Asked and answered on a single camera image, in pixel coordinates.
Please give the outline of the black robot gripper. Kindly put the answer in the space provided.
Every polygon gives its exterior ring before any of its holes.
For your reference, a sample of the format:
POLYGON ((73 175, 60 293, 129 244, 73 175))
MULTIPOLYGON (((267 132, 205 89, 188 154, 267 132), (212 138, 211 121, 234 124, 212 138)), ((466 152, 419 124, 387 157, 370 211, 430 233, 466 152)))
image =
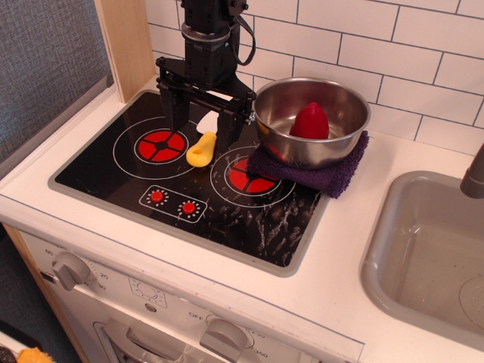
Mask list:
POLYGON ((220 111, 217 117, 217 150, 222 153, 235 143, 250 117, 256 93, 237 77, 238 66, 248 65, 256 52, 256 40, 246 60, 239 58, 240 30, 225 28, 203 34, 184 28, 185 58, 159 57, 157 88, 164 115, 173 131, 189 119, 190 103, 220 111))

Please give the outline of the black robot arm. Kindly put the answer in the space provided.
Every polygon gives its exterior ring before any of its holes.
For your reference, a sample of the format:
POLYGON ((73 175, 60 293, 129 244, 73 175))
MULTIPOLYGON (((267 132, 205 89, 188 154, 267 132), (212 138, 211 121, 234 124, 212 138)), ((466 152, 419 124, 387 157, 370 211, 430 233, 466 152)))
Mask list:
POLYGON ((242 13, 245 1, 183 1, 185 39, 182 60, 160 57, 157 88, 169 127, 178 131, 188 122, 196 104, 218 113, 217 148, 225 152, 236 142, 250 118, 256 93, 237 77, 237 68, 249 64, 239 58, 240 31, 251 33, 242 13))

